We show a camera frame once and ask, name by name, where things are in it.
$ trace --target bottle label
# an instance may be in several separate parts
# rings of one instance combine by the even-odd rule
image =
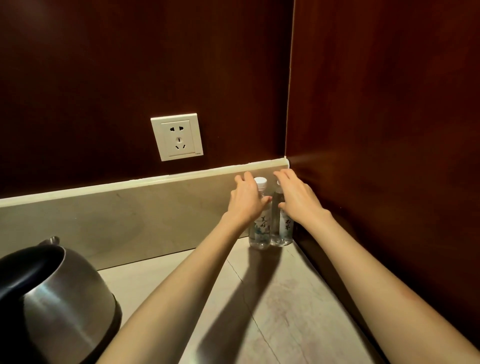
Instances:
[[[285,211],[280,210],[279,235],[282,239],[291,239],[293,236],[293,220]]]
[[[255,240],[270,241],[270,209],[262,211],[262,214],[255,220]]]

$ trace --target white outlet cover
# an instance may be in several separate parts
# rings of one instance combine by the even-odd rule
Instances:
[[[162,161],[204,155],[196,113],[150,120]]]

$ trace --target white bottle cap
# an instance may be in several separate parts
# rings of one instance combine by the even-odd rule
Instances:
[[[267,178],[265,177],[255,177],[255,182],[257,182],[258,190],[263,191],[267,188]]]

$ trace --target marble backsplash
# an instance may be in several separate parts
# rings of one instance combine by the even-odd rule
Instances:
[[[271,165],[244,169],[266,177],[268,193],[276,184],[273,171],[287,167]],[[0,256],[52,235],[96,269],[195,248],[227,210],[239,173],[1,207]]]

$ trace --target stainless steel kettle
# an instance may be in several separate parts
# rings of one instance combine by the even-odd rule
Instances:
[[[85,258],[52,237],[0,259],[0,363],[95,363],[121,309]]]

